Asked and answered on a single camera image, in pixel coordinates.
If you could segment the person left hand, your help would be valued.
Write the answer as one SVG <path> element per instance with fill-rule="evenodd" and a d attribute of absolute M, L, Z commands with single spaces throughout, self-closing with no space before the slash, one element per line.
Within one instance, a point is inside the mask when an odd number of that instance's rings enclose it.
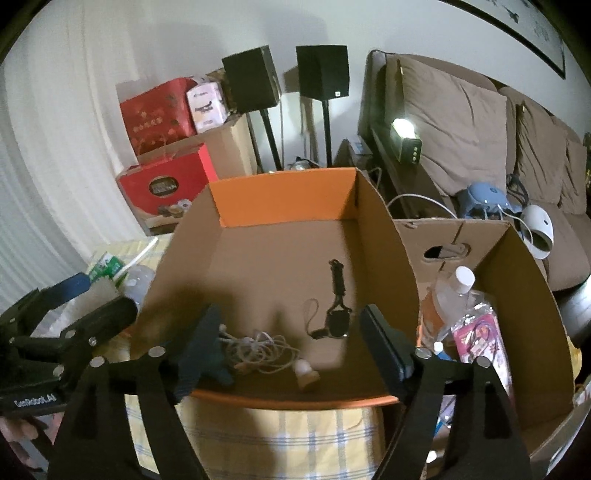
<path fill-rule="evenodd" d="M 63 419 L 63 413 L 55 413 L 49 416 L 45 416 L 48 420 L 48 425 L 44 429 L 44 432 L 52 443 L 55 442 L 58 429 Z M 28 421 L 24 419 L 7 419 L 1 418 L 1 434 L 4 439 L 8 442 L 17 458 L 24 464 L 31 468 L 34 468 L 34 462 L 29 454 L 25 451 L 21 442 L 24 439 L 34 440 L 38 436 L 36 428 Z"/>

